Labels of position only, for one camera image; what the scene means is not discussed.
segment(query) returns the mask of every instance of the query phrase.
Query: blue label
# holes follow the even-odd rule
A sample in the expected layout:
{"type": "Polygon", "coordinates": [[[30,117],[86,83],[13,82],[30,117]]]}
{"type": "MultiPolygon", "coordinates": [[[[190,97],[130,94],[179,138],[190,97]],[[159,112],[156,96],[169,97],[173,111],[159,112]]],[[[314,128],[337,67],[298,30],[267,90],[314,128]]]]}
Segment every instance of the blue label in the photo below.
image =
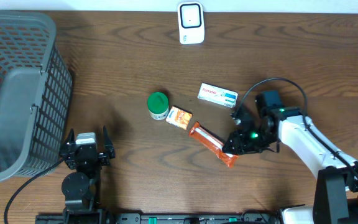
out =
{"type": "Polygon", "coordinates": [[[236,99],[236,96],[229,94],[229,93],[225,93],[224,96],[228,97],[228,98],[236,99]]]}

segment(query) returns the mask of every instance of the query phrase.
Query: black wire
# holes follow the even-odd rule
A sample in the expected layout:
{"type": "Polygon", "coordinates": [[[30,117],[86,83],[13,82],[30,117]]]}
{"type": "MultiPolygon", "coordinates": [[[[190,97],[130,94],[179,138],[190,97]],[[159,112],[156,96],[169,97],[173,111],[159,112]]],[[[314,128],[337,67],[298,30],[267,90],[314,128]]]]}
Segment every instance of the black wire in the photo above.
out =
{"type": "Polygon", "coordinates": [[[248,210],[245,210],[242,214],[241,214],[241,220],[242,221],[245,221],[244,219],[245,219],[245,215],[247,214],[247,213],[249,213],[249,212],[257,212],[261,217],[262,217],[262,219],[264,220],[264,222],[266,223],[266,224],[269,224],[268,223],[268,221],[265,219],[265,217],[258,211],[258,210],[254,210],[254,209],[248,209],[248,210]]]}
{"type": "Polygon", "coordinates": [[[50,166],[48,169],[42,171],[41,173],[33,176],[31,179],[29,179],[28,181],[26,181],[21,187],[19,187],[19,189],[16,190],[16,192],[12,195],[11,199],[8,201],[8,203],[6,204],[6,208],[5,208],[5,212],[4,212],[4,223],[5,224],[9,224],[7,221],[7,213],[9,211],[9,207],[11,206],[13,200],[16,198],[16,196],[20,193],[20,191],[22,191],[29,183],[31,183],[33,180],[37,179],[38,177],[46,174],[47,172],[51,171],[52,169],[56,168],[57,166],[59,166],[59,164],[61,164],[66,158],[60,159],[59,161],[57,161],[54,165],[50,166]]]}
{"type": "Polygon", "coordinates": [[[305,128],[310,132],[310,134],[318,141],[320,142],[320,144],[322,144],[330,153],[332,153],[334,155],[334,157],[338,158],[349,170],[350,172],[357,178],[358,180],[358,173],[352,168],[352,166],[345,160],[343,159],[343,157],[339,154],[341,151],[335,151],[334,149],[331,149],[331,147],[329,147],[322,139],[320,139],[316,133],[314,133],[314,131],[310,128],[310,124],[308,124],[306,122],[306,116],[308,115],[308,97],[306,96],[306,93],[303,91],[303,89],[296,84],[295,82],[286,79],[286,78],[268,78],[265,80],[262,80],[261,82],[256,83],[255,85],[253,85],[246,93],[245,95],[242,97],[241,102],[239,107],[236,109],[235,111],[235,115],[237,115],[240,107],[243,105],[243,103],[245,102],[247,96],[249,95],[249,93],[257,86],[265,83],[265,82],[269,82],[269,81],[274,81],[274,80],[281,80],[281,81],[285,81],[288,83],[291,83],[292,85],[296,86],[297,89],[299,89],[299,91],[302,93],[303,95],[303,99],[304,99],[304,105],[303,105],[303,112],[302,112],[302,120],[303,120],[303,124],[305,125],[305,128]]]}

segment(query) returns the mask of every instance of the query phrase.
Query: green led light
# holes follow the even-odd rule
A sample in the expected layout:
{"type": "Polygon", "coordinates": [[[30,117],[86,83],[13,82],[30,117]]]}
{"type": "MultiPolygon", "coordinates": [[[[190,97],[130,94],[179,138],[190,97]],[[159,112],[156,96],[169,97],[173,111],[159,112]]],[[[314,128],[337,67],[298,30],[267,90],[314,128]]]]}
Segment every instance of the green led light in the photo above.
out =
{"type": "Polygon", "coordinates": [[[258,135],[258,133],[252,133],[251,134],[251,138],[257,138],[259,135],[258,135]]]}

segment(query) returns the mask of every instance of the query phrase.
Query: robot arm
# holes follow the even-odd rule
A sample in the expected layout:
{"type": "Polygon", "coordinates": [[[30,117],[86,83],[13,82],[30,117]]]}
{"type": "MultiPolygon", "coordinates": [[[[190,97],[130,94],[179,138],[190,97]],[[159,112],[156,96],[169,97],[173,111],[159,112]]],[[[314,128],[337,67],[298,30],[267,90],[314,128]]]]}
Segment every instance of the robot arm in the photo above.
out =
{"type": "Polygon", "coordinates": [[[101,169],[102,166],[110,166],[110,159],[116,157],[105,126],[103,136],[106,152],[97,151],[95,133],[79,134],[75,140],[74,130],[71,129],[62,144],[59,153],[65,158],[66,165],[76,172],[63,180],[62,192],[66,208],[63,211],[63,222],[56,223],[115,223],[108,211],[99,208],[101,169]]]}
{"type": "Polygon", "coordinates": [[[257,95],[255,103],[261,125],[255,124],[255,119],[246,109],[239,108],[232,117],[242,128],[230,134],[223,152],[242,155],[261,153],[266,149],[272,151],[269,147],[274,142],[277,142],[276,152],[279,152],[278,142],[282,142],[317,178],[313,207],[284,209],[282,221],[285,224],[358,223],[358,198],[348,200],[346,197],[347,190],[358,192],[358,178],[354,175],[358,174],[358,161],[339,150],[307,116],[309,128],[306,128],[300,109],[285,107],[277,91],[257,95]]]}
{"type": "MultiPolygon", "coordinates": [[[[331,149],[337,151],[351,166],[357,160],[338,149],[328,138],[326,138],[312,123],[309,117],[306,122],[320,139],[328,144],[331,149]]],[[[291,116],[280,121],[278,125],[278,138],[282,143],[289,146],[299,158],[306,164],[311,173],[317,179],[318,171],[327,167],[345,168],[346,166],[329,152],[320,142],[314,138],[303,124],[302,115],[291,116]]]]}

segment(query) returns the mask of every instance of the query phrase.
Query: white plug-in device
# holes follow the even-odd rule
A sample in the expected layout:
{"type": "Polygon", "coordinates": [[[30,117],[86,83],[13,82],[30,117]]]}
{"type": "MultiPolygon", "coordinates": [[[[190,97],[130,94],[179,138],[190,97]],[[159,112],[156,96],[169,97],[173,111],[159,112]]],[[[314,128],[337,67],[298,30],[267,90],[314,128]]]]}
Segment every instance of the white plug-in device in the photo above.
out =
{"type": "Polygon", "coordinates": [[[179,40],[181,44],[204,41],[203,6],[199,2],[184,2],[178,6],[179,40]]]}

